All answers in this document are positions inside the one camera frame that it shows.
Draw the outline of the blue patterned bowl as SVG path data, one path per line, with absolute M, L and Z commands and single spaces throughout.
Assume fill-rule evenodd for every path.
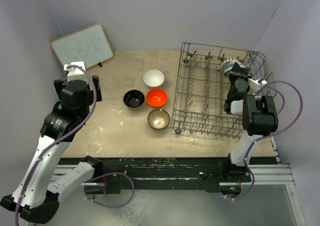
M 235 63 L 237 63 L 241 68 L 246 69 L 246 66 L 238 60 L 225 61 L 222 64 L 222 72 L 225 77 L 228 77 L 230 75 L 230 72 Z

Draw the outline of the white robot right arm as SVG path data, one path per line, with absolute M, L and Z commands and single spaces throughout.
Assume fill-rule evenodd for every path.
M 252 79 L 249 69 L 238 60 L 225 62 L 222 68 L 223 75 L 230 82 L 224 111 L 226 114 L 241 116 L 244 130 L 236 149 L 229 156 L 231 164 L 222 169 L 225 180 L 235 181 L 240 176 L 238 167 L 249 163 L 251 150 L 259 144 L 258 139 L 275 132 L 279 120 L 272 96 L 257 97 L 249 93 L 250 90 L 259 91 L 267 84 L 266 80 Z

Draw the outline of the black glossy bowl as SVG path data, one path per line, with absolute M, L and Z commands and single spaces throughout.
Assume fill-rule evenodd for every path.
M 145 95 L 139 90 L 127 91 L 123 97 L 123 103 L 130 109 L 137 109 L 145 102 Z

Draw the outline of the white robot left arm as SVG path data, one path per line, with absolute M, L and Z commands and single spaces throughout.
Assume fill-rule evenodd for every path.
M 98 76 L 90 80 L 55 80 L 59 100 L 44 119 L 31 164 L 13 194 L 1 199 L 1 206 L 14 212 L 15 225 L 48 223 L 62 201 L 85 181 L 103 176 L 102 162 L 86 156 L 70 172 L 56 181 L 52 176 L 76 133 L 102 100 Z

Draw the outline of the white orange rimmed striped bowl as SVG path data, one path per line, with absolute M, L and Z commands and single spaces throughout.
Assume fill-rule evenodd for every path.
M 223 66 L 224 64 L 228 64 L 228 63 L 234 62 L 234 61 L 238 61 L 238 59 L 237 58 L 232 58 L 232 57 L 224 58 L 220 65 Z

